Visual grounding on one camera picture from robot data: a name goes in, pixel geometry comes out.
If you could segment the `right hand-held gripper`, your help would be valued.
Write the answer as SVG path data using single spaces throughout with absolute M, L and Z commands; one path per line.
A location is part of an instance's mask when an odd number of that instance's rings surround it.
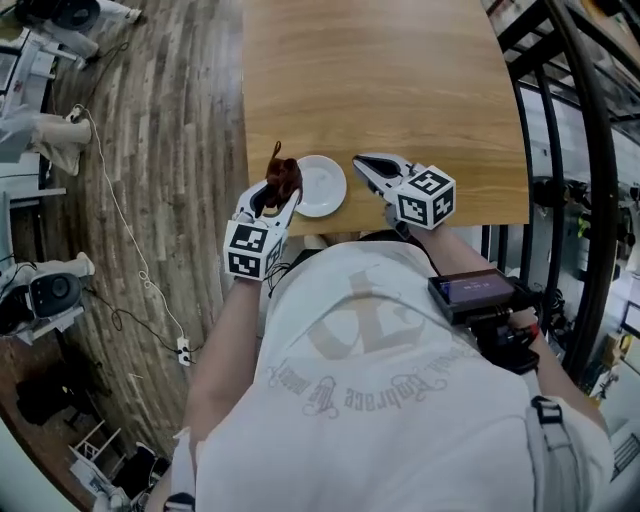
M 386 200 L 390 192 L 385 217 L 405 239 L 410 227 L 434 230 L 456 211 L 456 181 L 436 166 L 375 152 L 355 155 L 352 165 L 372 193 Z

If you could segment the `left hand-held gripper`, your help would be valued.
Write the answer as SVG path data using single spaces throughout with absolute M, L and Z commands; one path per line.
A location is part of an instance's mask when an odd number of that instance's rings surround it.
M 301 196 L 302 190 L 297 188 L 286 201 L 277 200 L 266 179 L 240 195 L 224 239 L 228 274 L 256 281 L 266 278 L 281 259 L 287 228 Z

